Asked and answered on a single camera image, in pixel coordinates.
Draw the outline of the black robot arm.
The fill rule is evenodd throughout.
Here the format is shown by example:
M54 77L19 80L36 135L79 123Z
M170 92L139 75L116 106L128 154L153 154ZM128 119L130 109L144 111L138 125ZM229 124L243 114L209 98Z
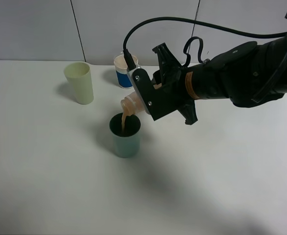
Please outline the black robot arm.
M187 125L198 119L195 101L229 99L240 108L253 108L287 93L287 33L260 45L246 42L213 59L181 64L166 44L154 48L159 69L153 74L155 100L148 106L153 119L179 111Z

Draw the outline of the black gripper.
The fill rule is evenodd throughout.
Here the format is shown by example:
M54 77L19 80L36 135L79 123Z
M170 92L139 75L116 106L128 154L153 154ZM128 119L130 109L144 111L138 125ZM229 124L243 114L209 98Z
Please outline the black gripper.
M185 72L181 63L171 53L165 43L153 48L157 55L159 70L153 73L153 86L157 90L157 110L171 113L178 110L185 118L186 125L198 121L195 102L187 94L185 87Z

